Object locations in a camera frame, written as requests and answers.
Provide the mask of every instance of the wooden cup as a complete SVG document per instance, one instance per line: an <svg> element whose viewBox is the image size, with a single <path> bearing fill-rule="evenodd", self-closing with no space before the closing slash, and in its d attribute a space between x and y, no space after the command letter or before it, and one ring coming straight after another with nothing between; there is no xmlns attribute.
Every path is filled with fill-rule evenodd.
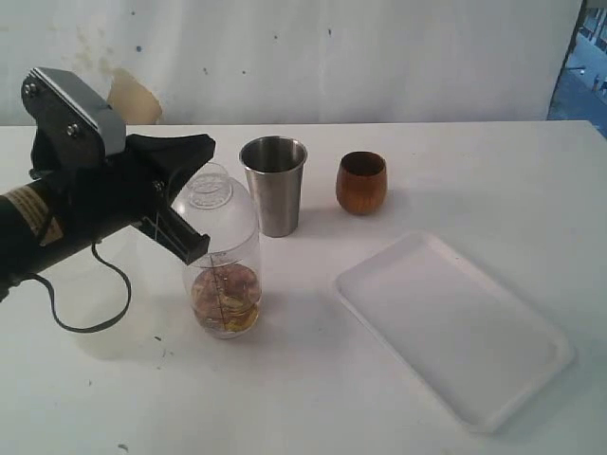
<svg viewBox="0 0 607 455"><path fill-rule="evenodd" d="M386 161L371 152L352 152L341 159L336 195L353 215L368 215L381 207L388 190Z"/></svg>

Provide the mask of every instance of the white backdrop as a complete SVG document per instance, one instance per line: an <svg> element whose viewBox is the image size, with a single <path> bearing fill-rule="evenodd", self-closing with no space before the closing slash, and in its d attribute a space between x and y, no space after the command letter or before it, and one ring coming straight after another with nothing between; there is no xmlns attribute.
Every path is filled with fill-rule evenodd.
<svg viewBox="0 0 607 455"><path fill-rule="evenodd" d="M37 65L165 123L544 119L580 0L0 0L0 124Z"/></svg>

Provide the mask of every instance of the stainless steel cup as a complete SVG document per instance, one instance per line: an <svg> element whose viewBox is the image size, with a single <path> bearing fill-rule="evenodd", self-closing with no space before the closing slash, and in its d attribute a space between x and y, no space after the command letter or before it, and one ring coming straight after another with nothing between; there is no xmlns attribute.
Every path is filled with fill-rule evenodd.
<svg viewBox="0 0 607 455"><path fill-rule="evenodd" d="M306 159L303 144L281 136L259 137L241 150L248 190L266 236L285 237L297 227Z"/></svg>

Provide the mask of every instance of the white plastic tray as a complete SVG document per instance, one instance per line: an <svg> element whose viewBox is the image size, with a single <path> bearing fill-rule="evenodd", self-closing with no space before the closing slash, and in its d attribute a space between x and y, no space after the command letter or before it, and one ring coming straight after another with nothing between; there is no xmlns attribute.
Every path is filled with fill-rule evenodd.
<svg viewBox="0 0 607 455"><path fill-rule="evenodd" d="M335 290L470 431L495 430L574 356L556 327L427 233L343 272Z"/></svg>

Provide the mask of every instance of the warning label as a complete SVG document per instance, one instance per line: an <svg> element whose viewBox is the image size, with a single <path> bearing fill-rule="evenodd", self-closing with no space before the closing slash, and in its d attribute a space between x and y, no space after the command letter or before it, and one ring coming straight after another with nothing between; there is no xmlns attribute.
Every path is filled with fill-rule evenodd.
<svg viewBox="0 0 607 455"><path fill-rule="evenodd" d="M34 236L38 237L40 231L45 227L48 216L48 206L43 198L30 187L17 188L4 194L4 197L9 199L12 205L19 210ZM46 246L63 237L64 233L55 217L53 217L40 245Z"/></svg>

